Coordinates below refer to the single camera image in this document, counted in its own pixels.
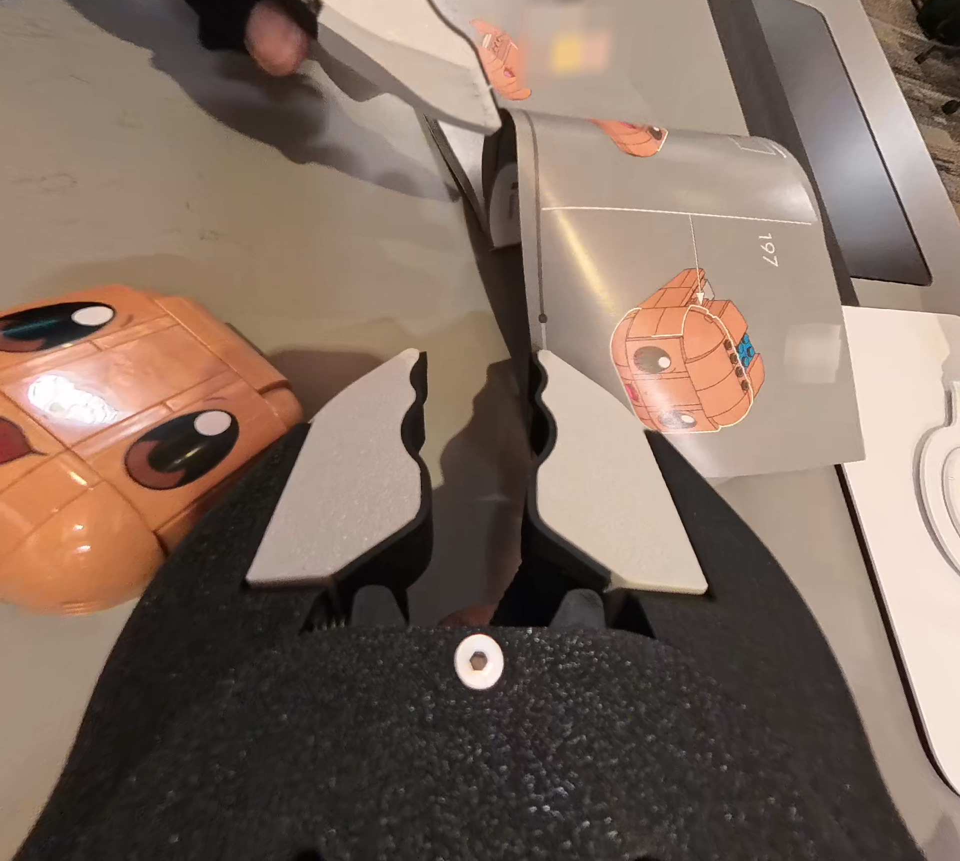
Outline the grey instruction booklet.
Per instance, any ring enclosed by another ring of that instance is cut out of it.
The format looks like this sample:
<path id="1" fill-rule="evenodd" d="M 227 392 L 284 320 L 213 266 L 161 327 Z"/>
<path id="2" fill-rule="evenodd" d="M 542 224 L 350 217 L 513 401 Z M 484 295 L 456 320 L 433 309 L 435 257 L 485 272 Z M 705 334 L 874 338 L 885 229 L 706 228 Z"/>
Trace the grey instruction booklet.
<path id="1" fill-rule="evenodd" d="M 781 145 L 677 128 L 604 71 L 599 5 L 438 0 L 502 117 L 430 128 L 493 248 L 518 247 L 542 397 L 571 445 L 674 447 L 708 479 L 864 458 L 816 197 Z"/>

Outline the brown lego head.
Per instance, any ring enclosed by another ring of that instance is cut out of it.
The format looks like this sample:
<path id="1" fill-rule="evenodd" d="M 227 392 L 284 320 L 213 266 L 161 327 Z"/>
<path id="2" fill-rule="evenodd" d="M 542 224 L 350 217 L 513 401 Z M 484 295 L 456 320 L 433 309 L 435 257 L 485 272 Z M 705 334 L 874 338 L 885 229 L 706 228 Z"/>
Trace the brown lego head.
<path id="1" fill-rule="evenodd" d="M 136 598 L 304 418 L 289 380 L 187 297 L 110 285 L 3 310 L 2 604 Z"/>

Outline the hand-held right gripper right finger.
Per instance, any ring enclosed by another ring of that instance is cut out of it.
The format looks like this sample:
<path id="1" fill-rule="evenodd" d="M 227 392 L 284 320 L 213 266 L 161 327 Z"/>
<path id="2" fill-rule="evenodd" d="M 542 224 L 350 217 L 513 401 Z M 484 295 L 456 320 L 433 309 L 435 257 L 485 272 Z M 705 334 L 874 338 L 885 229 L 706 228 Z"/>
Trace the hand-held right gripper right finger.
<path id="1" fill-rule="evenodd" d="M 534 354 L 525 543 L 576 588 L 700 596 L 709 585 L 642 424 L 558 355 Z"/>

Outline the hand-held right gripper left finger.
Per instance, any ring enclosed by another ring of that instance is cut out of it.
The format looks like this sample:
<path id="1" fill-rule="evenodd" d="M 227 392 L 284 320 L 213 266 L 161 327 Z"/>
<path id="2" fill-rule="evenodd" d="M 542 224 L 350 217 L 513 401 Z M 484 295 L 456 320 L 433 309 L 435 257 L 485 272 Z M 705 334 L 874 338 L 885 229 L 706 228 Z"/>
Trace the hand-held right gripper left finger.
<path id="1" fill-rule="evenodd" d="M 311 419 L 246 572 L 253 588 L 407 590 L 433 550 L 426 353 L 408 348 Z"/>

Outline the person's left hand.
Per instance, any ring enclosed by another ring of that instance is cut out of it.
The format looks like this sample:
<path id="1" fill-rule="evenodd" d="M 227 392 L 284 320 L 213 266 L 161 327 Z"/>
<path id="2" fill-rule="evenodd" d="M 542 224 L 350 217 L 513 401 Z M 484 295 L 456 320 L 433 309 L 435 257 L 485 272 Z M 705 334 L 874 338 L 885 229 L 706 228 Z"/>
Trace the person's left hand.
<path id="1" fill-rule="evenodd" d="M 260 0 L 251 9 L 244 45 L 252 61 L 266 74 L 278 78 L 296 74 L 311 44 L 307 32 L 275 0 Z"/>

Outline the white desk stand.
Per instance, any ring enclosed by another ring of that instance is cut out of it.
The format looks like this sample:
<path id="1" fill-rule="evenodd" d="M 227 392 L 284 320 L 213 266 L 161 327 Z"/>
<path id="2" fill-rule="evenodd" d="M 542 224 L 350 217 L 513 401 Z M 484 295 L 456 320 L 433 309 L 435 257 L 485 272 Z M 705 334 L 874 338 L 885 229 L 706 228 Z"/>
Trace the white desk stand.
<path id="1" fill-rule="evenodd" d="M 959 788 L 958 316 L 844 308 L 865 458 L 841 466 L 918 729 Z"/>

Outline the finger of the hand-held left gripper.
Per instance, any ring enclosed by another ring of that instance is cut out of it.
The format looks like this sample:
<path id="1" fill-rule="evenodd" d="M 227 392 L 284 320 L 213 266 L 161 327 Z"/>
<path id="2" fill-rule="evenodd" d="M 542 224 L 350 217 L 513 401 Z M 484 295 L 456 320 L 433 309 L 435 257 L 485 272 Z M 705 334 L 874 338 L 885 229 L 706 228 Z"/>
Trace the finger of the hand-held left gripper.
<path id="1" fill-rule="evenodd" d="M 490 135 L 501 118 L 474 42 L 432 0 L 318 0 L 318 41 L 418 111 Z"/>

